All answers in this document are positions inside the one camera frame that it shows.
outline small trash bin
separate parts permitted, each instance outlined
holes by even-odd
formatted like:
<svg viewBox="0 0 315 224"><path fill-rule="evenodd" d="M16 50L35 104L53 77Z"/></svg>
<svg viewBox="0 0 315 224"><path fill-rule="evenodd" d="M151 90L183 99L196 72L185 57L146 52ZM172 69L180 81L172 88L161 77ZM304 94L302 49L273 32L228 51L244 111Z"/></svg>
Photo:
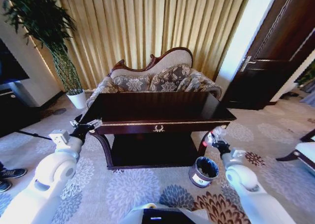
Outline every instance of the small trash bin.
<svg viewBox="0 0 315 224"><path fill-rule="evenodd" d="M205 188L219 175L218 165L207 157L198 157L189 169L191 182L200 188Z"/></svg>

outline floral carpet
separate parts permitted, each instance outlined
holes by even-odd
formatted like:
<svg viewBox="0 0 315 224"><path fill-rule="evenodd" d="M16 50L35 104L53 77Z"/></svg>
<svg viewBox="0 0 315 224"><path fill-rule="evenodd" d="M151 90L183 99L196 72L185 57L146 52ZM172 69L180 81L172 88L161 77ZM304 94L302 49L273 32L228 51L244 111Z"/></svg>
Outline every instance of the floral carpet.
<svg viewBox="0 0 315 224"><path fill-rule="evenodd" d="M237 117L227 128L231 147L247 151L244 164L258 176L266 191L274 196L298 224L315 220L315 177L301 161L278 162L289 154L299 138L315 127L315 109L298 102L299 98L281 99L260 111L231 109ZM66 96L41 112L42 120L24 131L47 136L54 129L72 131L69 121L82 110L75 109ZM193 132L199 146L205 132ZM113 135L108 139L112 143ZM29 172L12 179L13 187L0 193L0 215L13 197L31 181L37 164L53 152L53 142L12 133L0 138L0 161L7 168L26 167ZM54 224L116 224L132 208L148 202L189 210L206 209L215 224L248 224L248 217L236 192L228 184L220 155L207 148L206 156L216 161L219 177L201 189L188 177L189 167L107 170L100 143L87 136L74 178L66 185Z"/></svg>

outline dark wooden door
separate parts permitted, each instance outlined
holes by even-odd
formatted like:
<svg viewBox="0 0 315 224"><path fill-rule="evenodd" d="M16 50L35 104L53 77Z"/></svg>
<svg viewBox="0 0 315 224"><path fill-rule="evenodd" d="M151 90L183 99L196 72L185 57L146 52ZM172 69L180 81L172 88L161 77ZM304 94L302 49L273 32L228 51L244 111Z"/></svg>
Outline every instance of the dark wooden door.
<svg viewBox="0 0 315 224"><path fill-rule="evenodd" d="M315 0L275 0L223 102L262 109L315 48Z"/></svg>

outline black cable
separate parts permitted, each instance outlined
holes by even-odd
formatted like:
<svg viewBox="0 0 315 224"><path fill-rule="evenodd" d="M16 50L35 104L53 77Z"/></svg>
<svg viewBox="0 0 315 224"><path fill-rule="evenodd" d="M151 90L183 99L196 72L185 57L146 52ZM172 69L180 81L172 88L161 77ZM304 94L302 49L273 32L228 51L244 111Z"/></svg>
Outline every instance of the black cable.
<svg viewBox="0 0 315 224"><path fill-rule="evenodd" d="M27 134L27 135L30 135L30 136L33 136L33 137L37 137L37 138L52 140L51 138L40 136L40 135L38 135L36 133L32 134L32 133L28 133L28 132L25 132L25 131L22 131L22 130L17 130L16 132L21 133L21 134Z"/></svg>

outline white flower pot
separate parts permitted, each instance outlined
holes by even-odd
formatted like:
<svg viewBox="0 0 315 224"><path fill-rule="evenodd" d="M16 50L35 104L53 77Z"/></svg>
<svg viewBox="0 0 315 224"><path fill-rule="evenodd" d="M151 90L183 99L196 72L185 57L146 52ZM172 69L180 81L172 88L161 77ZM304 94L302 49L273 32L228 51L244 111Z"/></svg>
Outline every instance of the white flower pot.
<svg viewBox="0 0 315 224"><path fill-rule="evenodd" d="M78 95L67 95L67 96L76 108L78 109L85 108L86 98L85 98L84 91Z"/></svg>

